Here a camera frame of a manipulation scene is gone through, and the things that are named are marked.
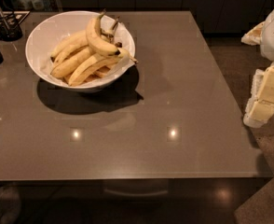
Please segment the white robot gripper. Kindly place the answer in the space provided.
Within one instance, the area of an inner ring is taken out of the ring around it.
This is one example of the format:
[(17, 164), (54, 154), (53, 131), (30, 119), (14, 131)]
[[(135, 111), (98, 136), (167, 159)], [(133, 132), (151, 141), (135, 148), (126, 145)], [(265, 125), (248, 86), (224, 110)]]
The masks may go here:
[[(265, 22), (258, 23), (240, 40), (250, 46), (260, 45), (263, 57), (274, 62), (274, 9)], [(260, 128), (274, 115), (274, 63), (265, 71), (257, 69), (253, 76), (251, 98), (245, 108), (243, 123)]]

